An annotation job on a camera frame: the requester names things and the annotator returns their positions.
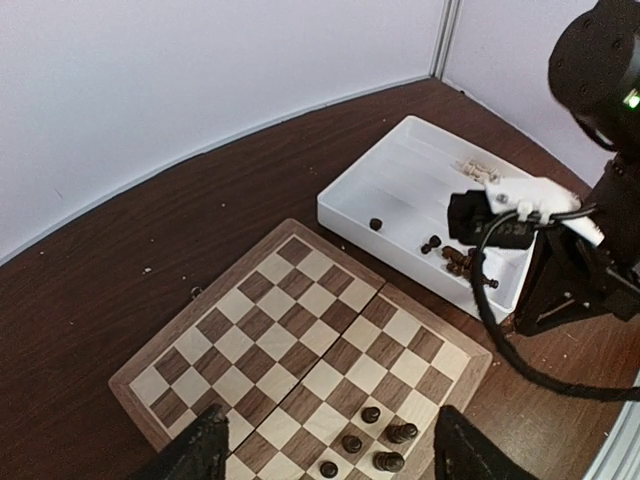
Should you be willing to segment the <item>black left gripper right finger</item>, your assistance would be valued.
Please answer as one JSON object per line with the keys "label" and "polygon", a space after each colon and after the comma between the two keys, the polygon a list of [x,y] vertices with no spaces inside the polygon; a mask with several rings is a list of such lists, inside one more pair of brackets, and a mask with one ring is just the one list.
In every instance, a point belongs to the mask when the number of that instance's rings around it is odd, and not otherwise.
{"label": "black left gripper right finger", "polygon": [[434,430],[435,478],[536,480],[452,405],[440,408]]}

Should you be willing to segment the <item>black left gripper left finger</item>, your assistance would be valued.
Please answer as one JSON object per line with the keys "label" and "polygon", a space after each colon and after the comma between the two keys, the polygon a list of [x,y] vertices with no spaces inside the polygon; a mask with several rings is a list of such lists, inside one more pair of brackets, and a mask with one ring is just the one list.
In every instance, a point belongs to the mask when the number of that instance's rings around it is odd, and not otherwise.
{"label": "black left gripper left finger", "polygon": [[229,420],[212,404],[128,479],[225,479]]}

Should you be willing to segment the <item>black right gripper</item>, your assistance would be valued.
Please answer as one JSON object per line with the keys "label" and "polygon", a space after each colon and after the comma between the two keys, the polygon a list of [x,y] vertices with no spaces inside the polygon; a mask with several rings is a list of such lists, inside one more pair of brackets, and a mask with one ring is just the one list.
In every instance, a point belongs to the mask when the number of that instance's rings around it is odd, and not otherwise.
{"label": "black right gripper", "polygon": [[559,226],[539,235],[537,258],[514,313],[518,333],[639,312],[639,4],[599,1],[557,41],[548,63],[552,95],[614,157],[586,198],[604,234],[592,246]]}

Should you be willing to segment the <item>dark chess rook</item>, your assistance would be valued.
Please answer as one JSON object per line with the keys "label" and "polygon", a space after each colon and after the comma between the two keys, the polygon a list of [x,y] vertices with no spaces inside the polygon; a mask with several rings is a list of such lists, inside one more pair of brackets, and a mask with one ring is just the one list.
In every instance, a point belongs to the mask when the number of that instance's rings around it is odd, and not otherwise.
{"label": "dark chess rook", "polygon": [[373,467],[382,472],[398,473],[405,466],[404,457],[393,451],[378,451],[372,458]]}

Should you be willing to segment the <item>dark chess knight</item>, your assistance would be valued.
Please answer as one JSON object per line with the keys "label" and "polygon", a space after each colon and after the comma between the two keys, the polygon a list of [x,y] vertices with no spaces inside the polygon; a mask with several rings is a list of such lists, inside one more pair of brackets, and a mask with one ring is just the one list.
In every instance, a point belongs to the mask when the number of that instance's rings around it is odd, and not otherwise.
{"label": "dark chess knight", "polygon": [[464,254],[451,246],[442,248],[442,256],[462,269],[469,269],[472,263],[472,257],[470,255]]}

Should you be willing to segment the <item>dark chess piece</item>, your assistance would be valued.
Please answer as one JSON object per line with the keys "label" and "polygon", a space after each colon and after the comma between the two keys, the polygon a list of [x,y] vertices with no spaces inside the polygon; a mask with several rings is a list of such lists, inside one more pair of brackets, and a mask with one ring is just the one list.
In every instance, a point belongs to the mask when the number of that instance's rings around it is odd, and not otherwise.
{"label": "dark chess piece", "polygon": [[321,476],[325,479],[333,479],[339,473],[339,467],[335,462],[332,461],[323,461],[320,464],[319,472]]}

